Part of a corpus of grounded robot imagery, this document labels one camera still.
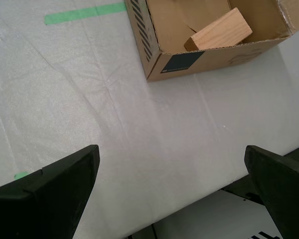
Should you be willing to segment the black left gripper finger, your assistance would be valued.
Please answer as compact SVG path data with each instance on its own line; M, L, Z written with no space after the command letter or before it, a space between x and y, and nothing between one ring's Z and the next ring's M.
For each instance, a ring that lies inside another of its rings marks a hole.
M299 239L299 148L281 156L249 145L244 161L282 237Z
M73 238L99 164L99 147L89 145L0 186L0 239Z

